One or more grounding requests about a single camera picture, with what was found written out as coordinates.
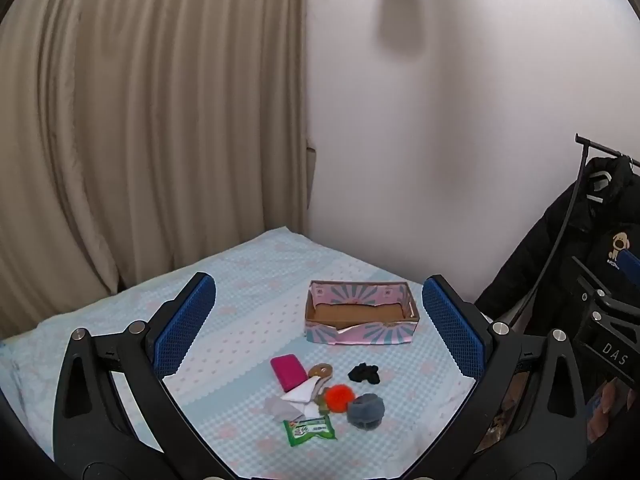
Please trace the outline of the grey sock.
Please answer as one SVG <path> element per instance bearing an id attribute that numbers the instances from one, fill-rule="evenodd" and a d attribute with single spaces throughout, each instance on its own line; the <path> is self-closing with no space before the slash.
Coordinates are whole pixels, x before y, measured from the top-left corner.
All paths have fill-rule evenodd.
<path id="1" fill-rule="evenodd" d="M 347 421 L 361 430 L 373 430 L 382 424 L 385 404 L 380 396 L 366 393 L 357 396 L 347 407 Z"/>

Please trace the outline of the grey lens cloth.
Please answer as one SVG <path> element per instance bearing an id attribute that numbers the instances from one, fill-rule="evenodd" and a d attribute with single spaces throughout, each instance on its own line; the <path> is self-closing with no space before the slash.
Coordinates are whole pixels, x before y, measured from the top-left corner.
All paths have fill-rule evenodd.
<path id="1" fill-rule="evenodd" d="M 265 400 L 264 410 L 278 422 L 294 422 L 304 416 L 305 404 L 288 402 L 278 396 L 270 396 Z"/>

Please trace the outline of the green wet wipes pack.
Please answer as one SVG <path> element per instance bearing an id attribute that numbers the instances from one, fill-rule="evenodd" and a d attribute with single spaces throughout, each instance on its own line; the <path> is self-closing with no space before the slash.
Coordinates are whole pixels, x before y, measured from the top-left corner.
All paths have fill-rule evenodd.
<path id="1" fill-rule="evenodd" d="M 335 440 L 335 430 L 331 419 L 328 415 L 319 418 L 293 420 L 289 422 L 285 420 L 283 426 L 288 437 L 288 444 L 292 448 L 302 445 L 313 438 L 323 440 Z"/>

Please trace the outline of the orange fuzzy strawberry plush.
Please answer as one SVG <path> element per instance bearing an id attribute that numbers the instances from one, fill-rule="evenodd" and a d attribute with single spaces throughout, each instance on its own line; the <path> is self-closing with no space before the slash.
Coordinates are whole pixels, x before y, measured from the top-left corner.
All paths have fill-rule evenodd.
<path id="1" fill-rule="evenodd" d="M 322 392 L 322 403 L 330 413 L 346 413 L 356 394 L 348 385 L 335 385 Z"/>

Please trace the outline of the black jacket with dog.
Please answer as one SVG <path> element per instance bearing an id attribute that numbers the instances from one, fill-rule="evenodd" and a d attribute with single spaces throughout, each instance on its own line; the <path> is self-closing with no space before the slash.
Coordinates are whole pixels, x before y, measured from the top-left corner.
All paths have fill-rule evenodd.
<path id="1" fill-rule="evenodd" d="M 546 209 L 475 300 L 488 318 L 501 318 L 534 290 L 526 333 L 572 332 L 584 308 L 572 293 L 580 266 L 613 298 L 638 306 L 638 287 L 617 266 L 622 250 L 639 253 L 638 174 L 626 157 L 595 157 L 573 191 L 567 188 Z"/>

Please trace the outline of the black scrunchie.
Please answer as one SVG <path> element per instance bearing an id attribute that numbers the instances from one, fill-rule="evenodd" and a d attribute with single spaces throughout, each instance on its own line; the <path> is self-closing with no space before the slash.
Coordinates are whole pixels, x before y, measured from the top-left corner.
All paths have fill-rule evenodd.
<path id="1" fill-rule="evenodd" d="M 356 365 L 349 373 L 348 378 L 351 382 L 368 382 L 370 385 L 378 385 L 381 382 L 380 373 L 377 365 L 369 365 L 360 363 Z"/>

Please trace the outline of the magenta pouch case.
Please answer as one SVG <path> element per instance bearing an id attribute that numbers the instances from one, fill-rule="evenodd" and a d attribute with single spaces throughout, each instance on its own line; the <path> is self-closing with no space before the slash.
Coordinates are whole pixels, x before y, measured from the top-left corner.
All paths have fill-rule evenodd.
<path id="1" fill-rule="evenodd" d="M 308 379 L 306 370 L 294 354 L 276 356 L 270 360 L 270 365 L 284 392 L 289 392 Z"/>

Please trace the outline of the black clothes rack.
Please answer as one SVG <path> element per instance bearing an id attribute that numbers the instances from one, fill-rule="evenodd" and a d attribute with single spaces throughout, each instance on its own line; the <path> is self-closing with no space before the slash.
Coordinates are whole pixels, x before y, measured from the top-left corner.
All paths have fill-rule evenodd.
<path id="1" fill-rule="evenodd" d="M 639 161 L 579 134 L 578 175 L 528 231 L 490 285 L 480 310 L 491 318 L 512 312 L 516 324 L 542 304 L 544 292 L 570 258 L 616 273 L 617 259 L 639 253 Z"/>

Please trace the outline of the white waffle cloth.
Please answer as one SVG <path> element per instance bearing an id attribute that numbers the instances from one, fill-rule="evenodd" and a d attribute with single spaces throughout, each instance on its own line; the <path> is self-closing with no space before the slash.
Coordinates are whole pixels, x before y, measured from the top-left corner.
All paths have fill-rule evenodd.
<path id="1" fill-rule="evenodd" d="M 311 376 L 296 388 L 281 396 L 281 400 L 299 412 L 298 418 L 315 419 L 320 417 L 320 408 L 316 397 L 326 383 L 320 376 Z"/>

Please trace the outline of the blue checked floral bedsheet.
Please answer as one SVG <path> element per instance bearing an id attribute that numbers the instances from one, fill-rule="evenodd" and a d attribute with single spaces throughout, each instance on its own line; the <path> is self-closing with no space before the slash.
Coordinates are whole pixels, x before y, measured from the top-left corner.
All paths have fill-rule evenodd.
<path id="1" fill-rule="evenodd" d="M 56 383 L 72 331 L 118 333 L 131 322 L 147 320 L 195 271 L 214 278 L 216 304 L 166 386 L 204 440 L 241 476 L 399 476 L 472 389 L 472 380 L 459 372 L 428 318 L 420 321 L 413 341 L 400 346 L 334 347 L 307 341 L 304 307 L 312 281 L 387 282 L 390 274 L 277 229 L 3 341 L 2 390 L 45 451 L 52 448 Z M 334 439 L 290 445 L 282 422 L 265 409 L 280 390 L 270 362 L 285 354 L 308 367 L 330 364 L 338 384 L 347 382 L 357 364 L 375 365 L 381 380 L 373 392 L 385 404 L 381 426 L 362 431 L 339 414 L 331 419 Z"/>

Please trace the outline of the brown cookie plush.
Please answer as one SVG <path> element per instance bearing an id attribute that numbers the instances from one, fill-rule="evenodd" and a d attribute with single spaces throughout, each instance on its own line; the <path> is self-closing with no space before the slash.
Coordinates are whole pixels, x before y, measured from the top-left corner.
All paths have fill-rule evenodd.
<path id="1" fill-rule="evenodd" d="M 333 376 L 333 366 L 329 363 L 318 363 L 308 370 L 307 376 L 330 379 Z"/>

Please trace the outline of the pink patterned cardboard box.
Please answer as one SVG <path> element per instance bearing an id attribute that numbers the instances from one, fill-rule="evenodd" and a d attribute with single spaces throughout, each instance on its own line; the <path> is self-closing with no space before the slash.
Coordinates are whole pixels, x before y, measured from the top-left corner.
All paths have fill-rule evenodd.
<path id="1" fill-rule="evenodd" d="M 314 344 L 408 344 L 419 322 L 406 282 L 313 281 L 308 288 L 305 336 Z"/>

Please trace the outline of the beige curtain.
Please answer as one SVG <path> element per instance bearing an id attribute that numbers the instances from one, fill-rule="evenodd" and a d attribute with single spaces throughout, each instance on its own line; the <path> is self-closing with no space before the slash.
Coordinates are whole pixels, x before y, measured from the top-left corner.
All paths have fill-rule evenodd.
<path id="1" fill-rule="evenodd" d="M 307 0 L 1 0 L 1 333 L 307 229 Z"/>

